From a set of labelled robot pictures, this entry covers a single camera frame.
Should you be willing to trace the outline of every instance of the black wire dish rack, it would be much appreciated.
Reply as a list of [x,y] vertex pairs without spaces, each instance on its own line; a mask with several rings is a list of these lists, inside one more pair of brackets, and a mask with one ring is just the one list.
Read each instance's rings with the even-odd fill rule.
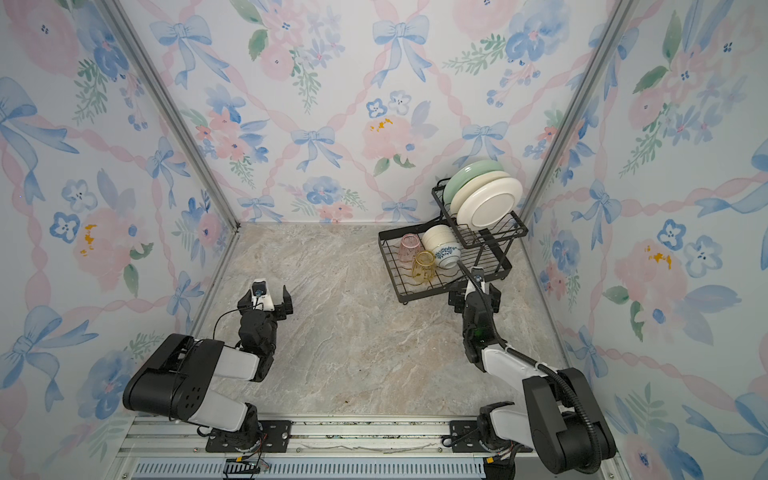
[[392,286],[395,287],[397,300],[403,305],[411,300],[446,293],[454,283],[466,281],[457,265],[451,269],[437,268],[435,276],[429,282],[416,283],[411,278],[411,263],[403,264],[397,260],[400,239],[407,233],[414,233],[422,239],[424,232],[435,225],[448,225],[462,245],[462,263],[469,268],[481,267],[485,271],[486,280],[506,278],[512,269],[512,264],[507,259],[512,241],[528,234],[528,228],[514,211],[506,214],[493,227],[480,231],[470,230],[469,226],[463,223],[457,224],[449,213],[451,204],[446,205],[442,201],[442,193],[448,180],[450,179],[444,178],[432,188],[432,196],[440,207],[440,214],[436,218],[426,223],[379,232],[379,249],[389,278],[392,279]]

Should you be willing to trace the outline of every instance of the table surface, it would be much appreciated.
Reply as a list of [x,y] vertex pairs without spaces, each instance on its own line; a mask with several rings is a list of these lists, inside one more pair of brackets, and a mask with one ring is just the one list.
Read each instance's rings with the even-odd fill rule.
[[[221,313],[236,308],[254,278],[276,302],[283,284],[294,314],[279,322],[277,351],[262,383],[218,379],[212,388],[260,412],[350,415],[477,415],[521,393],[470,364],[462,318],[447,294],[398,303],[377,233],[394,225],[247,224],[201,327],[210,338]],[[562,350],[536,276],[516,240],[495,321],[511,346],[551,366]],[[217,338],[234,346],[240,316],[225,316]]]

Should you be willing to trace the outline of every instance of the wall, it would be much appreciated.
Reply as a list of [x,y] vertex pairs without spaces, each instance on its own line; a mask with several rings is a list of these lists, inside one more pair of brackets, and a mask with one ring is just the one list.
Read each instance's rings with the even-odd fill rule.
[[768,478],[768,4],[634,15],[527,251],[635,480]]
[[90,2],[4,0],[0,45],[0,477],[102,478],[228,229]]
[[527,193],[613,4],[123,2],[232,208],[278,222],[428,220],[482,157]]

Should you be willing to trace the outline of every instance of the drinking glass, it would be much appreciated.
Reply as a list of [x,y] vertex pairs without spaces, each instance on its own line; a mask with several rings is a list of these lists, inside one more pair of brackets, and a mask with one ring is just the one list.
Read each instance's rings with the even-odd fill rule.
[[416,283],[429,282],[435,276],[435,256],[424,251],[416,254],[413,260],[411,277]]
[[400,240],[400,248],[397,250],[397,260],[410,264],[419,252],[424,251],[422,241],[414,233],[408,233]]

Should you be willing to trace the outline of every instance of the robotic arm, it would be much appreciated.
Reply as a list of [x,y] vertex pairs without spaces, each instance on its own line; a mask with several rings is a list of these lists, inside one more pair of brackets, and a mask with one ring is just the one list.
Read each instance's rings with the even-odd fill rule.
[[255,449],[262,438],[256,406],[221,395],[209,388],[210,381],[214,376],[264,380],[275,353],[277,321],[293,313],[293,304],[283,287],[283,303],[275,305],[266,281],[256,279],[237,309],[235,348],[221,340],[170,334],[126,385],[125,408],[210,427],[205,436],[219,443],[241,452]]
[[[487,449],[514,441],[533,447],[550,472],[577,469],[593,473],[616,455],[616,443],[584,374],[569,368],[555,372],[507,345],[496,331],[501,292],[485,283],[483,270],[471,272],[465,290],[449,293],[449,304],[462,314],[464,348],[481,371],[523,392],[522,404],[497,403],[480,409],[478,431]],[[572,411],[561,411],[562,405]]]

